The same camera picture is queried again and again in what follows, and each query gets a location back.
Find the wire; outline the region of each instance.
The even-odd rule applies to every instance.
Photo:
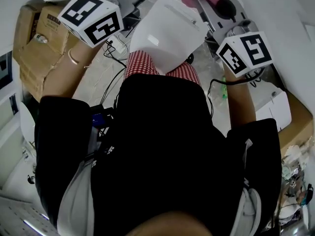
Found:
[[[252,78],[252,75],[250,75],[249,73],[245,75],[246,78],[248,79],[251,79]],[[257,85],[255,82],[251,82],[251,85],[256,88]]]
[[[287,205],[287,206],[283,206],[283,207],[281,207],[281,209],[285,208],[285,207],[289,207],[289,206],[295,206],[295,205],[301,206],[299,203],[296,203],[296,204],[290,204],[290,205]]]
[[[205,42],[206,42],[206,43],[210,43],[210,44],[217,44],[217,45],[218,45],[218,43],[217,43],[217,42],[215,42],[215,41],[211,41],[211,40],[207,40],[207,39],[205,39]]]
[[[112,81],[109,83],[109,85],[108,85],[108,87],[107,87],[107,89],[105,90],[105,93],[104,93],[104,95],[103,95],[103,97],[102,97],[102,99],[101,99],[101,101],[100,101],[100,105],[103,105],[103,103],[104,103],[104,101],[105,101],[105,99],[106,99],[106,94],[107,94],[107,92],[108,92],[108,89],[110,88],[110,86],[112,85],[112,83],[113,83],[113,81],[116,79],[116,77],[119,75],[119,74],[121,74],[121,72],[123,72],[124,70],[126,69],[126,66],[122,69],[122,70],[120,70],[116,75],[115,75],[115,77],[112,79]]]
[[[121,43],[125,46],[126,50],[125,50],[125,52],[124,52],[123,54],[121,54],[121,56],[120,56],[117,60],[119,60],[119,61],[124,61],[124,60],[127,60],[127,59],[120,59],[120,58],[123,57],[124,55],[126,55],[126,54],[128,53],[128,46],[127,46],[127,44],[131,41],[131,39],[128,40],[126,43],[124,43],[124,42],[119,38],[119,35],[120,35],[120,33],[118,34],[117,38],[118,38],[119,41],[121,41]],[[89,98],[89,100],[88,100],[88,103],[89,103],[90,100],[93,98],[93,95],[94,95],[94,93],[95,93],[95,89],[96,89],[97,84],[100,82],[100,80],[101,80],[101,78],[103,77],[104,73],[105,73],[110,67],[112,67],[112,77],[111,77],[111,80],[113,79],[113,74],[114,74],[114,62],[116,61],[116,58],[112,55],[112,52],[110,52],[110,55],[111,55],[111,57],[104,54],[105,57],[112,59],[113,62],[108,66],[108,68],[106,68],[106,69],[102,72],[100,78],[99,78],[99,79],[97,80],[97,82],[94,84],[94,86],[93,86],[93,91],[92,91],[92,94],[91,94],[91,96],[90,96],[90,98]],[[95,105],[97,105],[96,101],[97,101],[98,99],[100,99],[100,98],[102,98],[102,97],[99,97],[99,98],[97,98],[97,99],[94,101]]]
[[[136,20],[136,21],[141,21],[141,18],[133,18],[133,17],[124,17],[124,18],[129,18],[129,19],[133,19],[133,20]]]
[[[136,26],[140,23],[140,21],[136,22],[133,27],[131,28],[131,30],[128,32],[128,34],[126,35],[125,38],[128,38],[128,36],[132,33],[132,31],[136,28]]]
[[[253,82],[253,81],[259,79],[259,78],[262,76],[262,74],[263,74],[264,71],[265,71],[265,68],[262,68],[262,69],[260,70],[260,72],[259,72],[257,75],[253,76],[252,78],[250,78],[250,79],[243,79],[243,80],[239,80],[239,81],[235,81],[235,82],[224,82],[224,81],[219,81],[219,80],[217,80],[217,79],[213,79],[213,80],[210,82],[210,86],[209,86],[209,90],[208,90],[208,94],[207,94],[208,99],[209,99],[209,101],[210,101],[210,106],[211,106],[211,112],[210,112],[211,118],[213,117],[213,110],[214,110],[212,101],[211,101],[211,99],[210,99],[210,91],[211,91],[211,87],[212,87],[212,83],[213,83],[213,82],[218,82],[218,83],[223,84],[223,85],[226,85],[226,86],[234,86],[234,85],[247,84],[247,83],[250,83],[250,82]]]
[[[118,60],[118,59],[116,59],[111,53],[110,53],[110,55],[112,56],[112,59],[114,59],[115,61],[117,61],[119,64],[121,64],[124,68],[122,69],[122,70],[120,70],[116,75],[115,75],[115,77],[112,79],[112,81],[110,82],[110,84],[108,85],[108,87],[107,87],[107,89],[105,90],[105,93],[104,93],[104,95],[103,95],[103,97],[102,97],[102,99],[101,99],[101,101],[100,101],[100,105],[103,105],[103,103],[104,103],[104,101],[105,101],[105,99],[106,99],[106,97],[107,97],[107,92],[108,92],[108,90],[109,90],[109,88],[110,88],[110,86],[112,85],[112,83],[113,83],[113,81],[116,79],[116,77],[119,75],[119,74],[121,74],[121,72],[122,71],[124,71],[126,68],[127,68],[127,66],[124,64],[124,63],[122,63],[120,60]]]
[[[112,46],[112,44],[110,42],[108,42],[108,41],[105,41],[105,43],[107,44],[107,49],[104,50],[104,47],[102,46],[104,54],[107,54],[106,52],[108,52],[108,55],[113,56],[113,52],[116,51],[116,48],[114,46]]]

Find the person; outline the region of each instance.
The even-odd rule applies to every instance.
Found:
[[[35,184],[60,235],[229,235],[244,178],[261,198],[261,230],[276,208],[281,156],[276,122],[256,121],[248,86],[227,86],[225,137],[191,65],[162,76],[146,52],[133,52],[108,149],[91,159],[91,110],[72,96],[99,49],[79,41],[46,78],[39,104]],[[237,80],[227,68],[225,76]]]

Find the black shirt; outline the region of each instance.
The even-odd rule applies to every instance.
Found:
[[[55,226],[64,191],[86,155],[91,128],[86,103],[42,98],[35,128],[36,187]],[[156,215],[177,210],[195,216],[213,235],[228,235],[244,177],[262,200],[260,228],[276,207],[281,182],[276,122],[249,123],[225,138],[212,125],[204,92],[194,82],[128,77],[110,134],[106,142],[114,150],[99,154],[92,169],[95,235],[124,236]],[[253,146],[245,172],[247,139]],[[274,176],[267,188],[266,169]]]

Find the floor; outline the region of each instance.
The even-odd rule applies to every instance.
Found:
[[[34,175],[35,163],[35,158],[30,156],[26,158],[23,155],[3,186],[2,192],[11,198],[32,203],[38,211],[45,214],[35,184],[29,184],[27,181],[28,175]]]
[[[140,6],[140,17],[144,16],[152,8],[153,4],[157,0],[146,0]],[[126,46],[129,47],[132,34],[125,38],[124,36],[127,32],[121,32],[119,38],[126,43]],[[87,70],[85,76],[83,77],[77,91],[74,94],[75,99],[79,99],[87,102],[90,106],[95,106],[99,104],[108,84],[111,82],[112,78],[123,68],[123,66],[116,61],[113,62],[112,59],[105,57],[104,50],[106,50],[107,44],[98,52],[95,59],[93,60],[91,67]],[[121,59],[126,59],[128,53],[120,57],[121,55],[118,52],[114,52],[115,57],[120,57]],[[206,44],[201,45],[197,50],[195,50],[193,66],[196,69],[196,72],[199,76],[199,79],[202,84],[202,88],[206,92],[208,91],[210,81],[212,78],[221,78],[222,73],[218,65],[214,62]],[[104,101],[104,108],[112,107],[116,95],[119,92],[120,86],[123,82],[123,74],[118,76],[119,79],[115,80],[115,85],[110,88],[109,94]],[[212,98],[216,101],[217,109],[215,109],[213,123],[214,125],[226,135],[229,126],[229,117],[227,115],[228,108],[227,104],[223,102],[222,97],[216,97],[216,93],[220,93],[220,86],[217,88],[214,86],[212,90]]]

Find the white shelf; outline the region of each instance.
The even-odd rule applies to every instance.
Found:
[[[0,130],[0,148],[5,144],[5,142],[11,137],[11,135],[20,127],[20,112]]]
[[[0,106],[16,92],[14,82],[10,82],[8,85],[0,89]]]

